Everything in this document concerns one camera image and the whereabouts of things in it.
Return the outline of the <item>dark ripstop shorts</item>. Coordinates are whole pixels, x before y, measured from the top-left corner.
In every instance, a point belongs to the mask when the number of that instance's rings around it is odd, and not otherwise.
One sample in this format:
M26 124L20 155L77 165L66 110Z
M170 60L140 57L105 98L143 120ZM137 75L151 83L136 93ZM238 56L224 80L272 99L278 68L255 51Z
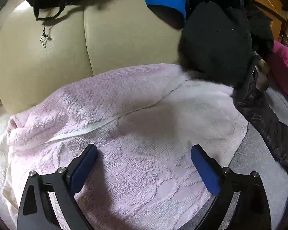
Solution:
M233 103L259 132L275 161L278 161L288 174L288 126L280 122L264 93L256 88L258 74L255 65L260 59L258 55L249 59L247 75L235 89Z

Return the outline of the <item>grey bed sheet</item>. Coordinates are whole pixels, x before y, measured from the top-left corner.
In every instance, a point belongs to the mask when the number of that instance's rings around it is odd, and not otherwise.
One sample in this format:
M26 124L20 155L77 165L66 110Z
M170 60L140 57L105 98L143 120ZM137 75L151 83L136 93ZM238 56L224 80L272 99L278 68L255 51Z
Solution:
M222 166L247 173L257 171L262 177L271 213L271 227L276 229L284 214L288 197L288 174L273 158L258 131L239 113L231 97L232 88L187 87L187 102L182 110L193 140Z

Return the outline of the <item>pink terry towel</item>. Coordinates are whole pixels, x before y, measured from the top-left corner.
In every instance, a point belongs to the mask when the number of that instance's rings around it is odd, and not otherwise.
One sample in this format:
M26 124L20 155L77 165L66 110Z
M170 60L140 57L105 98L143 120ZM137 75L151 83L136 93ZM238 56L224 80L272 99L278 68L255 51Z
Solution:
M191 147L227 166L247 133L232 93L174 64L126 67L58 89L9 119L2 195L12 220L30 171L53 173L94 144L97 163L75 196L89 222L178 229L210 198Z

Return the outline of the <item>magenta pillow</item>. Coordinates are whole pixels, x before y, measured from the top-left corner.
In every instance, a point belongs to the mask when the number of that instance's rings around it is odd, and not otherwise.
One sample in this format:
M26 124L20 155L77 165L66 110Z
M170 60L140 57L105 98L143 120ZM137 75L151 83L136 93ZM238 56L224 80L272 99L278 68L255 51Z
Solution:
M288 47L274 41L267 63L277 84L288 97Z

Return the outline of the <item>black garment with blue lining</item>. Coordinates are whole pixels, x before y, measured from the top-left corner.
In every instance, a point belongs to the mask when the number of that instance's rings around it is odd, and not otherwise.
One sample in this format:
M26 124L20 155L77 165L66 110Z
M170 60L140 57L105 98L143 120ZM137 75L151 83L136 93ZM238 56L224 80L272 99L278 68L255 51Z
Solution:
M179 63L205 80L238 88L259 58L270 54L270 20L253 0L145 0L161 20L181 30Z

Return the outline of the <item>cream leather sofa back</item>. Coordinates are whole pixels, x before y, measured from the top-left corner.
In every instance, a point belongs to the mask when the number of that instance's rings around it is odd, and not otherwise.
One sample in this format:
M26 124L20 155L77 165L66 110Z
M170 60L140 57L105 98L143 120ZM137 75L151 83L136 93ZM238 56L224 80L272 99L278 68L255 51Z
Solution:
M180 34L145 0L84 0L48 23L25 0L9 0L0 11L1 102L13 115L87 77L175 63Z

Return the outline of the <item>wooden cabinet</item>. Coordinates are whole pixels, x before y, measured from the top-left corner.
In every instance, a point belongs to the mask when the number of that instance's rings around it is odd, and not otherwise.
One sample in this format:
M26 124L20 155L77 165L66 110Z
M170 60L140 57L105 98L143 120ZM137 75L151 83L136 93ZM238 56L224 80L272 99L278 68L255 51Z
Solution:
M282 41L288 22L288 12L280 0L254 0L255 5L271 19L270 27L274 40Z

